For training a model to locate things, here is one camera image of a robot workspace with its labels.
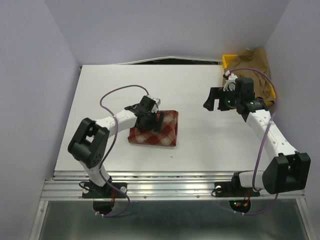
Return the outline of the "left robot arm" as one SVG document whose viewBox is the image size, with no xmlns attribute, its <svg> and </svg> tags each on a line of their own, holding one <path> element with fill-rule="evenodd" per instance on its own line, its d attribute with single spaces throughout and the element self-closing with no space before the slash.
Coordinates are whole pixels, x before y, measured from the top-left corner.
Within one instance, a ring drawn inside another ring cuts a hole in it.
<svg viewBox="0 0 320 240">
<path fill-rule="evenodd" d="M 89 181 L 80 184 L 83 190 L 100 197 L 111 193 L 112 178 L 103 166 L 108 139 L 134 127 L 139 130 L 159 131 L 164 118 L 162 113 L 157 116 L 160 104 L 159 98 L 145 95 L 139 103 L 125 107 L 115 115 L 98 120 L 87 117 L 80 122 L 67 151 L 88 174 Z"/>
</svg>

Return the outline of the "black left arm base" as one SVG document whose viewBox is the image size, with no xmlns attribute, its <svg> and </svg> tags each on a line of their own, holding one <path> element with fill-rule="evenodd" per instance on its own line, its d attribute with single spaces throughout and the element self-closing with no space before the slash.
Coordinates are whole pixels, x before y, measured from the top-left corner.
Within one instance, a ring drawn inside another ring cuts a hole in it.
<svg viewBox="0 0 320 240">
<path fill-rule="evenodd" d="M 101 187 L 91 181 L 81 181 L 78 185 L 82 188 L 83 199 L 126 198 L 123 192 L 120 193 L 107 184 Z"/>
</svg>

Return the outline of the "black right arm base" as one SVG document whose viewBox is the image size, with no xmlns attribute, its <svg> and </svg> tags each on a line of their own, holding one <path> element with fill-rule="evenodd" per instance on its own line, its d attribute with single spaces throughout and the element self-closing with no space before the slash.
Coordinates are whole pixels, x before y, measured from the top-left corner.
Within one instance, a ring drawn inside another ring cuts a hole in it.
<svg viewBox="0 0 320 240">
<path fill-rule="evenodd" d="M 211 192 L 217 198 L 240 198 L 240 197 L 259 197 L 260 193 L 252 187 L 243 187 L 240 183 L 239 175 L 234 174 L 230 181 L 216 181 Z"/>
</svg>

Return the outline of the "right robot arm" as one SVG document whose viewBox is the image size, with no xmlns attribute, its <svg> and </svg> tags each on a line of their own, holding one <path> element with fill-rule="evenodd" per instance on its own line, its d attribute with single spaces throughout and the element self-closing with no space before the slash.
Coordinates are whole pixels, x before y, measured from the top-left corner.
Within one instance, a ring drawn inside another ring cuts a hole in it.
<svg viewBox="0 0 320 240">
<path fill-rule="evenodd" d="M 263 171 L 255 168 L 234 173 L 230 182 L 221 185 L 221 191 L 231 190 L 235 195 L 242 195 L 248 189 L 265 190 L 273 195 L 305 189 L 311 158 L 287 141 L 274 123 L 268 106 L 255 97 L 251 78 L 227 80 L 223 87 L 212 87 L 203 107 L 213 111 L 215 100 L 218 100 L 218 110 L 236 110 L 242 116 L 260 139 L 260 149 L 266 151 L 270 160 Z"/>
</svg>

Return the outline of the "aluminium rail frame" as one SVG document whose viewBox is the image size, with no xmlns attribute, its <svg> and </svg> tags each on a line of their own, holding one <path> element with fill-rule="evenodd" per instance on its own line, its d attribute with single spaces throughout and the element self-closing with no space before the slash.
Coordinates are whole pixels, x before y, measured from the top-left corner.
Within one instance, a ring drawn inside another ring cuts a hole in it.
<svg viewBox="0 0 320 240">
<path fill-rule="evenodd" d="M 85 117 L 100 119 L 98 106 L 71 108 L 54 174 L 42 189 L 33 240 L 314 240 L 305 193 L 262 191 L 251 198 L 249 215 L 232 212 L 214 194 L 216 182 L 252 170 L 260 140 L 234 111 L 179 109 L 174 148 L 131 145 L 118 135 L 105 167 L 113 181 L 127 184 L 131 203 L 117 198 L 120 217 L 102 218 L 85 199 L 79 182 L 87 175 L 67 153 Z"/>
</svg>

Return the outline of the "red plaid skirt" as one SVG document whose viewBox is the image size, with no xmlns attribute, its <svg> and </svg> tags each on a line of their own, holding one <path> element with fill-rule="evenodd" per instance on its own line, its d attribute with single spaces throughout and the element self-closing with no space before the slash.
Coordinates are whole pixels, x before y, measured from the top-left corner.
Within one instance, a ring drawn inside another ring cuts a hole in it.
<svg viewBox="0 0 320 240">
<path fill-rule="evenodd" d="M 178 138 L 178 117 L 176 110 L 160 110 L 155 115 L 158 131 L 133 127 L 127 140 L 130 144 L 175 147 Z"/>
</svg>

